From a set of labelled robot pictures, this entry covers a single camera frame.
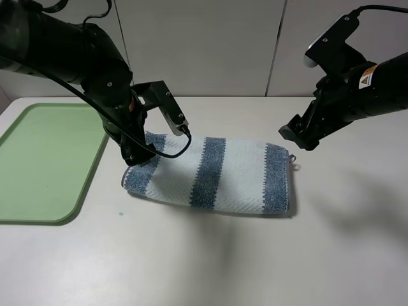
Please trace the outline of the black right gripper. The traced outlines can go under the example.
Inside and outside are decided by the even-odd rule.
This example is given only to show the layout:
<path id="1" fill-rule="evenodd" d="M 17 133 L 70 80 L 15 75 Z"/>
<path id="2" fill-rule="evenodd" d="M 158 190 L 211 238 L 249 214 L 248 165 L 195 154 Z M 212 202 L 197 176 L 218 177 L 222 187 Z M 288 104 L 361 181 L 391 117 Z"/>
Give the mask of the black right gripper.
<path id="1" fill-rule="evenodd" d="M 279 129 L 283 139 L 295 140 L 300 149 L 312 151 L 321 139 L 358 120 L 355 102 L 359 73 L 359 68 L 353 68 L 340 76 L 323 77 L 316 84 L 315 100 L 303 116 L 296 114 Z"/>

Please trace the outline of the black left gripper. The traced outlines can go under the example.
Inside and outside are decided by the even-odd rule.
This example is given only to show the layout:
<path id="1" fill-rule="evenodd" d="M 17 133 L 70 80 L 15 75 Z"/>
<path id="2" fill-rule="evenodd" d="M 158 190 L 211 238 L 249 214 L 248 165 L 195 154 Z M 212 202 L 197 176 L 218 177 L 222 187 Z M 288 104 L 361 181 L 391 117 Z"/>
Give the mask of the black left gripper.
<path id="1" fill-rule="evenodd" d="M 142 103 L 134 96 L 132 89 L 103 89 L 101 108 L 110 119 L 101 114 L 103 128 L 108 136 L 120 147 L 123 160 L 128 166 L 144 164 L 156 154 L 141 147 L 145 140 Z"/>

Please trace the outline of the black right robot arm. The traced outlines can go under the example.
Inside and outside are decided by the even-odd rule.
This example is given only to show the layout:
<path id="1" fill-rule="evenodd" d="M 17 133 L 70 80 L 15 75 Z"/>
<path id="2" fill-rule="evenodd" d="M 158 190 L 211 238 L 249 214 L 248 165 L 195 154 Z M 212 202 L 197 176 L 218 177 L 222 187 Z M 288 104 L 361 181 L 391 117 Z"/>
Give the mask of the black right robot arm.
<path id="1" fill-rule="evenodd" d="M 338 80 L 326 76 L 313 95 L 305 113 L 279 129 L 283 139 L 308 151 L 356 120 L 406 110 L 407 54 L 380 64 L 365 62 Z"/>

